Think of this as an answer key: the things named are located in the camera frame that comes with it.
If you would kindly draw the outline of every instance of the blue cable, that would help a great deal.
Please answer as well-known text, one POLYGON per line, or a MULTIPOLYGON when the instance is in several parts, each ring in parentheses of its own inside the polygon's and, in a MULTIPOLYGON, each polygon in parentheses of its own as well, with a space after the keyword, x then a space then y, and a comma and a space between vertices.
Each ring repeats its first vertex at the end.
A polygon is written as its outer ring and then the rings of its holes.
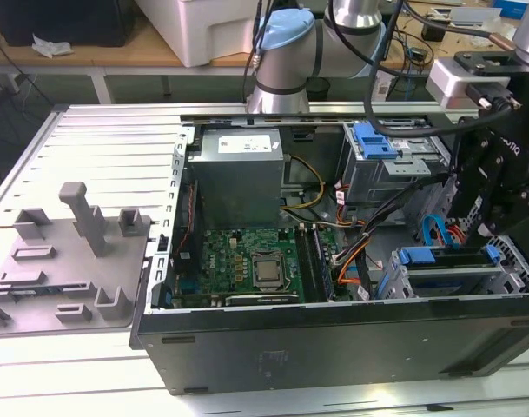
POLYGON ((449 234, 449 232, 446 229, 446 224, 442 220, 441 217, 438 215, 427 215, 424 220, 422 221, 422 234, 424 235, 424 242, 427 246, 433 246, 434 243, 432 241, 432 237, 430 236, 430 221, 434 220, 436 223, 436 226, 438 227, 438 230, 440 232, 442 241, 446 246, 451 246, 453 248, 458 248, 459 244, 455 243, 453 241, 452 236, 449 234))
MULTIPOLYGON (((409 63, 409 71, 411 72, 411 69, 413 68, 413 63, 409 63)), ((405 89, 405 101, 409 99, 409 89, 411 87, 411 78, 407 79, 407 88, 405 89)))

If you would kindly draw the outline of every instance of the ram slot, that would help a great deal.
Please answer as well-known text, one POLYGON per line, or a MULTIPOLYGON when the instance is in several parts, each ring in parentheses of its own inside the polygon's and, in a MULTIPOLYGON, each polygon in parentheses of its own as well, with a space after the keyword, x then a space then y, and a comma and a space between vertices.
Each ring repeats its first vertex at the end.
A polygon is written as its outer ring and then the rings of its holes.
POLYGON ((320 256, 316 250, 312 232, 295 230, 295 244, 299 268, 301 270, 302 289, 306 302, 324 302, 327 297, 324 293, 320 256))

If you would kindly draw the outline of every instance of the cpu socket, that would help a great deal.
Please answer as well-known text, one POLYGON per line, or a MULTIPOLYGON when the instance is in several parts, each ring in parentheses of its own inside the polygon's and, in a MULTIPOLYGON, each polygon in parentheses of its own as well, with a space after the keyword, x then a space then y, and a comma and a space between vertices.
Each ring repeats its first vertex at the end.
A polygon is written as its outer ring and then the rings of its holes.
POLYGON ((253 285, 260 291, 275 291, 283 286, 283 255, 253 254, 253 285))

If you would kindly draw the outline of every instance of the desk leg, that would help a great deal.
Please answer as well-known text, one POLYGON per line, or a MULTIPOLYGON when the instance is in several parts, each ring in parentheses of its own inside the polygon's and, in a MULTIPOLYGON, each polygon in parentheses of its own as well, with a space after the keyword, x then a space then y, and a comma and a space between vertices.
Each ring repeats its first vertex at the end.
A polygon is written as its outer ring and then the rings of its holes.
POLYGON ((162 80, 162 89, 164 97, 171 96, 171 86, 169 85, 168 76, 160 76, 160 79, 162 80))
POLYGON ((11 94, 19 94, 19 86, 15 82, 18 74, 4 74, 2 75, 2 84, 10 91, 11 94))
POLYGON ((100 102, 100 104, 113 104, 114 97, 109 91, 108 84, 106 83, 106 76, 100 72, 98 74, 91 74, 90 78, 92 79, 92 84, 96 90, 98 102, 100 102))

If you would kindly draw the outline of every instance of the white box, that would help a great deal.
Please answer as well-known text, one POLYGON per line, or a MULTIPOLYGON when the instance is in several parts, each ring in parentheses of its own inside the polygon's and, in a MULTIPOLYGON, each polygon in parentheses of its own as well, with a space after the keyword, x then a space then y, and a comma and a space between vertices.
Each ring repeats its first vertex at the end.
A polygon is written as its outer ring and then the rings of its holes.
POLYGON ((136 0, 186 67, 249 53, 258 0, 136 0))

